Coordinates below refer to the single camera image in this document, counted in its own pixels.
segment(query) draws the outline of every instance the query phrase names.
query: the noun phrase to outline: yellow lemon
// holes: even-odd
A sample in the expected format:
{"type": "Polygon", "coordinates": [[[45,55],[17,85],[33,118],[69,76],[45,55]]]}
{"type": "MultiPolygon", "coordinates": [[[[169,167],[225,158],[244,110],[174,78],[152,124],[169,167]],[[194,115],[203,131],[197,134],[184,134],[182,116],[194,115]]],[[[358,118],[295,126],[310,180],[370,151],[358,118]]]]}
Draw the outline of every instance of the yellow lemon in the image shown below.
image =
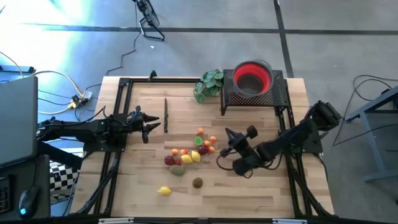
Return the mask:
{"type": "Polygon", "coordinates": [[[191,164],[193,162],[192,158],[189,155],[182,155],[181,160],[185,164],[191,164]]]}
{"type": "Polygon", "coordinates": [[[161,196],[169,196],[172,193],[171,189],[168,187],[161,187],[159,190],[157,190],[157,192],[161,196]]]}
{"type": "Polygon", "coordinates": [[[195,162],[200,162],[200,154],[199,152],[192,151],[192,160],[195,162]]]}

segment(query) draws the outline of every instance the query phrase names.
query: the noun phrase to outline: artificial plant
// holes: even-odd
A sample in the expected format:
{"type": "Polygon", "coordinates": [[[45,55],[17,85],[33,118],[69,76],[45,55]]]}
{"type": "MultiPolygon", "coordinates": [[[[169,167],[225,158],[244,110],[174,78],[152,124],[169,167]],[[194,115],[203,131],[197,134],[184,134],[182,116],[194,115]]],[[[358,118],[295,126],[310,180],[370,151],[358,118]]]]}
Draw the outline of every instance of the artificial plant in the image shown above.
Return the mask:
{"type": "Polygon", "coordinates": [[[193,95],[198,103],[204,103],[206,96],[215,96],[223,86],[224,73],[218,69],[210,70],[195,84],[193,95]]]}

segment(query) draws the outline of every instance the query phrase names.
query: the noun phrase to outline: gray floor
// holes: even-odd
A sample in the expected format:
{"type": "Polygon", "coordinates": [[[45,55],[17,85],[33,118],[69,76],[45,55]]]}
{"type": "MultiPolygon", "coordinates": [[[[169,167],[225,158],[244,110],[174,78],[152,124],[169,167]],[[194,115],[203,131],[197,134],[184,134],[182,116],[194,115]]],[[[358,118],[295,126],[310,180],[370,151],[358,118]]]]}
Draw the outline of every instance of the gray floor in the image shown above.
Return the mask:
{"type": "MultiPolygon", "coordinates": [[[[8,2],[0,14],[3,31],[0,50],[20,65],[68,73],[82,91],[100,83],[107,70],[119,65],[120,55],[132,49],[137,35],[137,32],[42,31],[40,27],[14,24],[134,27],[134,5],[130,0],[8,2]]],[[[161,27],[278,28],[271,0],[153,0],[152,3],[161,27]]],[[[280,0],[286,29],[396,30],[397,6],[398,2],[393,0],[280,0]]],[[[199,76],[210,69],[233,68],[239,62],[254,58],[267,60],[273,69],[285,73],[279,34],[168,32],[165,35],[165,42],[139,37],[137,52],[124,58],[123,69],[109,75],[148,76],[151,70],[156,70],[161,76],[199,76]]],[[[329,101],[340,113],[344,112],[353,91],[355,76],[398,78],[397,41],[396,35],[287,35],[294,76],[304,78],[310,102],[329,101]]],[[[0,63],[9,62],[0,57],[0,63]]],[[[12,78],[10,74],[0,76],[12,78]]],[[[39,83],[41,90],[67,96],[75,94],[66,79],[55,74],[40,75],[39,83]]],[[[374,98],[385,89],[382,84],[369,83],[363,85],[360,92],[374,98]]],[[[40,97],[60,103],[66,100],[45,94],[40,97]]],[[[365,101],[355,96],[349,110],[364,104],[365,101]]],[[[57,111],[63,106],[40,101],[39,109],[57,111]]],[[[78,114],[81,119],[92,115],[84,110],[78,114]]],[[[57,117],[75,120],[72,111],[57,117]]],[[[39,115],[39,121],[49,118],[39,115]]],[[[340,140],[361,132],[359,122],[347,124],[340,140]]],[[[397,179],[365,184],[362,177],[376,171],[366,139],[357,138],[332,147],[335,135],[333,130],[323,140],[323,146],[336,214],[398,222],[397,179]]],[[[54,144],[75,146],[70,142],[54,144]]],[[[395,158],[398,154],[391,152],[388,156],[395,158]]]]}

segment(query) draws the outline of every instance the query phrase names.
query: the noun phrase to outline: wooden table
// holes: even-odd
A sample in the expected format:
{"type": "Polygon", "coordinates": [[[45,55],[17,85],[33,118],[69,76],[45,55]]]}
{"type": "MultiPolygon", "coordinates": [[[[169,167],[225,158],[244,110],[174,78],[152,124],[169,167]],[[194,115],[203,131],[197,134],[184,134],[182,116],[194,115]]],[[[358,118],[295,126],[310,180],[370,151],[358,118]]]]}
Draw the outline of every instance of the wooden table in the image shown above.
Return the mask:
{"type": "MultiPolygon", "coordinates": [[[[113,112],[119,78],[104,77],[96,111],[106,106],[106,114],[113,112]]],[[[304,81],[290,78],[287,82],[294,118],[298,123],[308,110],[304,81]]],[[[134,84],[130,110],[140,105],[143,112],[158,116],[163,122],[166,97],[169,103],[169,132],[163,132],[162,124],[149,134],[149,144],[142,143],[140,133],[129,135],[119,167],[112,217],[294,217],[284,159],[277,170],[256,169],[250,179],[239,177],[233,171],[222,170],[215,162],[219,151],[227,146],[225,127],[245,132],[249,125],[255,125],[259,135],[250,140],[252,146],[275,139],[279,122],[274,109],[229,107],[225,116],[221,116],[219,96],[207,98],[204,104],[198,104],[193,97],[193,87],[192,83],[134,84]],[[206,139],[217,137],[216,153],[202,157],[200,163],[185,165],[184,176],[172,175],[163,162],[164,157],[171,155],[173,148],[196,149],[193,138],[199,127],[205,130],[206,139]],[[192,187],[192,180],[196,177],[203,179],[200,189],[192,187]],[[160,196],[157,190],[162,186],[169,186],[172,194],[160,196]]],[[[103,152],[96,152],[83,162],[72,212],[81,208],[97,187],[103,157],[103,152]]],[[[228,159],[221,159],[221,165],[230,167],[231,161],[228,159]]],[[[303,155],[303,164],[309,188],[325,209],[333,213],[322,164],[315,156],[307,154],[303,155]]],[[[304,211],[300,190],[298,195],[300,208],[304,211]]],[[[107,196],[108,187],[104,191],[102,209],[107,196]]]]}

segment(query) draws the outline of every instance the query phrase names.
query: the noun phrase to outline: green leaf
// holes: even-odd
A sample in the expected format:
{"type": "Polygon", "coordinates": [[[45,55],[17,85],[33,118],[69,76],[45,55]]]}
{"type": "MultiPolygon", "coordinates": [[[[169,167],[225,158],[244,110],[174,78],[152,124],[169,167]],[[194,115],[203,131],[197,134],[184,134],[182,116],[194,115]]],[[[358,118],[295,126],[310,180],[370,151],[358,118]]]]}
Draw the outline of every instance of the green leaf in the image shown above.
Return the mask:
{"type": "Polygon", "coordinates": [[[221,87],[223,86],[223,82],[221,80],[215,80],[216,86],[221,87]]]}
{"type": "Polygon", "coordinates": [[[208,71],[206,79],[213,78],[215,74],[216,72],[214,70],[208,71]]]}
{"type": "Polygon", "coordinates": [[[201,92],[201,94],[203,94],[204,96],[212,96],[210,90],[211,89],[209,89],[209,88],[204,88],[203,91],[201,92]]]}
{"type": "Polygon", "coordinates": [[[201,86],[202,86],[202,83],[199,83],[199,82],[196,83],[196,84],[195,84],[195,91],[196,91],[196,92],[199,92],[199,90],[201,89],[201,86]]]}
{"type": "Polygon", "coordinates": [[[211,96],[215,96],[218,93],[219,88],[217,86],[213,86],[210,88],[211,96]]]}
{"type": "Polygon", "coordinates": [[[213,87],[215,85],[216,85],[215,80],[210,80],[210,81],[206,82],[206,87],[207,88],[211,88],[211,87],[213,87]]]}
{"type": "Polygon", "coordinates": [[[207,72],[204,73],[204,74],[200,77],[200,81],[202,81],[202,82],[205,81],[206,76],[207,76],[207,72]]]}
{"type": "Polygon", "coordinates": [[[224,73],[217,72],[216,74],[214,74],[214,78],[220,80],[220,79],[224,78],[224,73]]]}
{"type": "Polygon", "coordinates": [[[205,96],[203,94],[199,93],[195,95],[195,99],[197,99],[198,103],[204,103],[205,102],[205,96]]]}

